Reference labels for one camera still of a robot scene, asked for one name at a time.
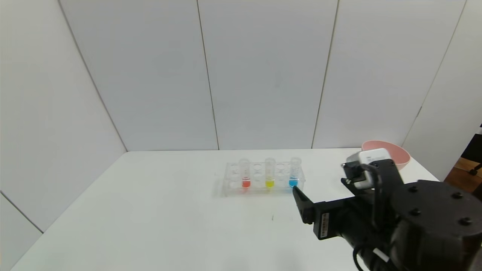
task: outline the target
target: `red liquid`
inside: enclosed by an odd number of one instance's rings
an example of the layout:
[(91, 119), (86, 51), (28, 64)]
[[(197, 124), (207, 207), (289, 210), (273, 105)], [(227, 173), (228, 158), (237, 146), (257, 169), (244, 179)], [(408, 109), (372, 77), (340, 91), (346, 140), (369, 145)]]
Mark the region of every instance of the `red liquid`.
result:
[(251, 186), (251, 179), (250, 178), (243, 178), (242, 179), (242, 187), (243, 188), (248, 188)]

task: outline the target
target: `test tube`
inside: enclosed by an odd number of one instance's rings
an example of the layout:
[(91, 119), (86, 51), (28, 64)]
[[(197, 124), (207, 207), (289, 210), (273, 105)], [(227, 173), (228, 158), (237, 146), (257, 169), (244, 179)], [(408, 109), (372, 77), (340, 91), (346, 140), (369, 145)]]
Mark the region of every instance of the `test tube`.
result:
[(241, 159), (239, 162), (240, 175), (243, 188), (249, 188), (251, 186), (251, 177), (249, 174), (249, 160)]
[(291, 158), (290, 180), (288, 184), (290, 187), (298, 185), (301, 175), (301, 159), (298, 157)]
[(275, 169), (276, 168), (276, 161), (274, 158), (266, 158), (265, 159), (265, 176), (266, 176), (266, 187), (272, 188), (274, 186), (274, 176), (275, 176)]

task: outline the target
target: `wooden floor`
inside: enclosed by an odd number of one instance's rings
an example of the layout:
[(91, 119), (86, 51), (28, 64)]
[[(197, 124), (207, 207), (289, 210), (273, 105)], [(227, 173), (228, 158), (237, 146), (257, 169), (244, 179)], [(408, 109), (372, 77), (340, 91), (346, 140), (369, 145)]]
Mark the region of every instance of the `wooden floor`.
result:
[(472, 193), (479, 184), (482, 183), (482, 169), (479, 170), (477, 176), (469, 174), (469, 170), (477, 166), (479, 163), (464, 158), (460, 158), (445, 178), (445, 182), (458, 187), (464, 191)]

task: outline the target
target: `yellow liquid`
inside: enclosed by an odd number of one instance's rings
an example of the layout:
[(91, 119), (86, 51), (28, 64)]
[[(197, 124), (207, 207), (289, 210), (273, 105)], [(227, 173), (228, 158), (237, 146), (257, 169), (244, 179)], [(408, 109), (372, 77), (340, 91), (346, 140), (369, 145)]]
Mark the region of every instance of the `yellow liquid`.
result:
[(266, 178), (266, 187), (270, 188), (274, 186), (274, 178)]

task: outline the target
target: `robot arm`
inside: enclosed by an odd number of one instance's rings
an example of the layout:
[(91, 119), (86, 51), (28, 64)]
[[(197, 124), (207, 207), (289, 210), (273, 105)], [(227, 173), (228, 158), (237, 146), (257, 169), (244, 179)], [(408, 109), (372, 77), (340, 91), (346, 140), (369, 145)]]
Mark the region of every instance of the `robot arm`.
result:
[(345, 238), (359, 270), (356, 255), (372, 271), (482, 270), (482, 203), (441, 182), (404, 184), (389, 156), (373, 157), (362, 151), (342, 165), (354, 197), (313, 203), (293, 187), (317, 238)]

